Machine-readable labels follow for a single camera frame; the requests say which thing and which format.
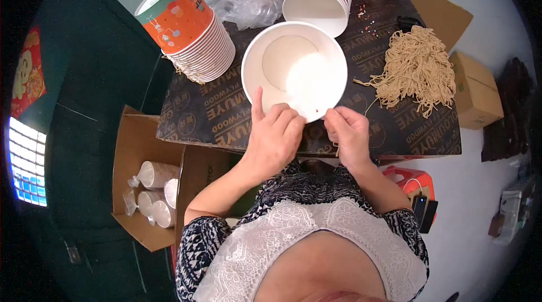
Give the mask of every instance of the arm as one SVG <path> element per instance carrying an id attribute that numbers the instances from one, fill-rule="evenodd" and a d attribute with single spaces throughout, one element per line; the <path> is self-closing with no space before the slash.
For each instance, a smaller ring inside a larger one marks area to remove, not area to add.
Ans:
<path id="1" fill-rule="evenodd" d="M 369 120 L 346 107 L 328 109 L 324 118 L 329 139 L 339 143 L 339 159 L 380 214 L 411 209 L 401 188 L 386 178 L 369 157 Z"/>
<path id="2" fill-rule="evenodd" d="M 184 225 L 200 216 L 223 216 L 250 188 L 281 171 L 295 157 L 305 122 L 286 103 L 274 105 L 264 115 L 262 89 L 258 88 L 253 96 L 247 151 L 232 170 L 190 202 L 184 213 Z"/>
<path id="3" fill-rule="evenodd" d="M 225 217 L 225 213 L 235 202 L 260 182 L 250 176 L 250 170 L 244 162 L 237 163 L 232 170 L 209 184 L 188 204 L 184 213 L 184 225 L 200 216 Z"/>

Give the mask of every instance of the white lace collar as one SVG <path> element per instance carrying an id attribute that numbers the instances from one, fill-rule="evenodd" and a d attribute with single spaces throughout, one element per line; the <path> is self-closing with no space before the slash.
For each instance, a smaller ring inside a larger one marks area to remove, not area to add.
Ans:
<path id="1" fill-rule="evenodd" d="M 282 201 L 267 215 L 239 226 L 207 269 L 193 299 L 252 301 L 267 269 L 290 246 L 318 231 L 332 231 L 361 248 L 380 272 L 386 298 L 409 301 L 427 280 L 422 260 L 377 218 L 343 197 L 333 203 Z"/>

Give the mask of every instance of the hand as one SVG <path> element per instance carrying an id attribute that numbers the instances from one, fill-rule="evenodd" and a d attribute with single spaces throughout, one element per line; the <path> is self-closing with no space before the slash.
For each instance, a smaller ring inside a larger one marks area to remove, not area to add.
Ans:
<path id="1" fill-rule="evenodd" d="M 286 103 L 274 105 L 264 115 L 262 93 L 261 87 L 254 93 L 252 131 L 247 151 L 238 163 L 254 185 L 276 175 L 294 159 L 307 121 Z"/>
<path id="2" fill-rule="evenodd" d="M 354 177 L 374 168 L 369 156 L 369 120 L 346 107 L 328 109 L 324 125 L 329 140 L 339 144 L 339 160 Z"/>

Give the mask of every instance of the finger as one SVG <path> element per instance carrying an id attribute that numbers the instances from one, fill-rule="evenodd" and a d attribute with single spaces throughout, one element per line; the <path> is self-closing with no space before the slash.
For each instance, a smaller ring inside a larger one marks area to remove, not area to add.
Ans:
<path id="1" fill-rule="evenodd" d="M 354 134 L 354 130 L 344 120 L 341 114 L 335 109 L 328 109 L 326 112 L 326 120 L 329 122 L 329 126 L 332 131 L 336 132 L 339 140 L 351 138 Z"/>
<path id="2" fill-rule="evenodd" d="M 329 138 L 329 140 L 334 143 L 339 143 L 339 136 L 337 135 L 337 131 L 328 119 L 324 119 L 324 126 L 326 127 L 327 137 Z"/>
<path id="3" fill-rule="evenodd" d="M 335 110 L 341 114 L 346 122 L 359 133 L 364 133 L 369 129 L 369 120 L 362 114 L 347 107 L 337 107 Z"/>
<path id="4" fill-rule="evenodd" d="M 265 117 L 262 108 L 262 95 L 263 89 L 261 87 L 256 88 L 254 94 L 252 94 L 252 108 L 250 109 L 252 113 L 252 123 L 258 123 Z"/>
<path id="5" fill-rule="evenodd" d="M 296 149 L 299 147 L 299 143 L 301 142 L 303 128 L 305 128 L 306 122 L 306 118 L 298 115 L 288 123 L 288 127 L 286 127 L 286 130 L 284 131 L 284 136 L 286 138 L 297 143 Z"/>
<path id="6" fill-rule="evenodd" d="M 279 103 L 271 107 L 271 110 L 266 115 L 266 119 L 274 124 L 284 110 L 290 109 L 288 103 Z"/>
<path id="7" fill-rule="evenodd" d="M 295 109 L 290 108 L 284 110 L 273 124 L 273 127 L 275 127 L 281 134 L 284 134 L 290 121 L 295 119 L 297 116 L 299 116 L 299 113 Z"/>

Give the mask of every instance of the window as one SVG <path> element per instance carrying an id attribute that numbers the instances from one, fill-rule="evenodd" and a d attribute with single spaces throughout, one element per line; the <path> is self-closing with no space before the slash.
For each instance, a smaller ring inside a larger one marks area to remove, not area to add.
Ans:
<path id="1" fill-rule="evenodd" d="M 43 177 L 45 138 L 45 134 L 10 117 L 9 162 L 15 195 L 19 200 L 43 207 L 47 206 Z"/>

